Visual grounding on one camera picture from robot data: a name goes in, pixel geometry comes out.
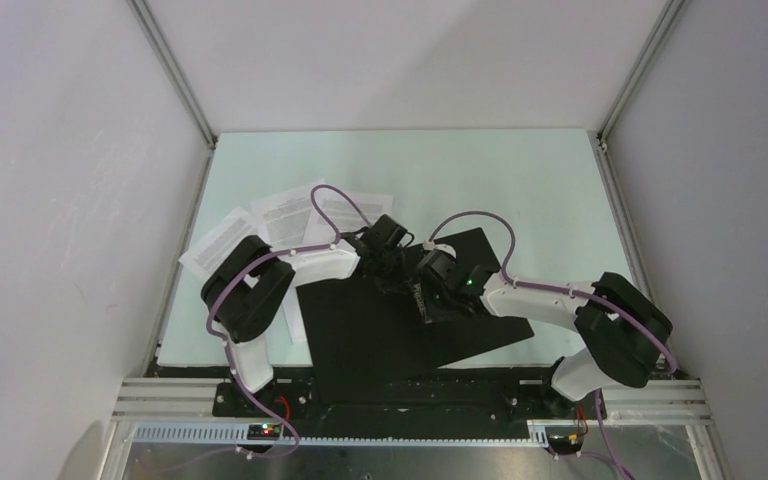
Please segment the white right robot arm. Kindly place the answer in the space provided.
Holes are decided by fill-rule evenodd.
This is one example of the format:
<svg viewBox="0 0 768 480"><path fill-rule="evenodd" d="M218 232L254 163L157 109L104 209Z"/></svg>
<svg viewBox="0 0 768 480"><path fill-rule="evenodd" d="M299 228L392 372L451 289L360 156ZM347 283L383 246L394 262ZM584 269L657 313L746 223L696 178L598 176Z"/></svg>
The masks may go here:
<svg viewBox="0 0 768 480"><path fill-rule="evenodd" d="M677 366L666 347L672 322L619 274L605 272L595 282L525 281L503 268L468 267L452 246L428 242L414 277L428 323L536 320L581 337L583 348L557 360L543 382L541 402L553 417L570 416L582 399L605 387L645 387L660 358Z"/></svg>

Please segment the red and black folder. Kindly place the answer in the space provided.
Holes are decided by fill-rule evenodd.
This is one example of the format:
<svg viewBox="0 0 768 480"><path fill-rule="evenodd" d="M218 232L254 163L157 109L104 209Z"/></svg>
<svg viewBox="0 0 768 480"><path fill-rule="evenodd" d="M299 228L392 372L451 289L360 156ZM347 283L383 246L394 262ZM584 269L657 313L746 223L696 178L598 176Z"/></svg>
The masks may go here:
<svg viewBox="0 0 768 480"><path fill-rule="evenodd" d="M393 382L534 335L518 317L455 314L426 323L413 296L385 293L372 277L320 281L297 295L317 389L327 403L375 400Z"/></svg>

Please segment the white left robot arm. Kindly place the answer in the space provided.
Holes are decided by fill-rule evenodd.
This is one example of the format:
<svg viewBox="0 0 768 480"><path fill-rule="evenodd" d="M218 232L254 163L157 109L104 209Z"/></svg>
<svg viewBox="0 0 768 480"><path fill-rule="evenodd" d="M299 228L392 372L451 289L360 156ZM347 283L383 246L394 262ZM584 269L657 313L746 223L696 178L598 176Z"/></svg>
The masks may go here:
<svg viewBox="0 0 768 480"><path fill-rule="evenodd" d="M203 284L206 328L220 339L231 377L240 389L238 404L264 416L276 403L265 332L291 290L325 280L344 280L365 270L382 276L387 256L398 256L404 238L415 236L383 215L354 232L339 232L326 243L275 250L257 235L243 238Z"/></svg>

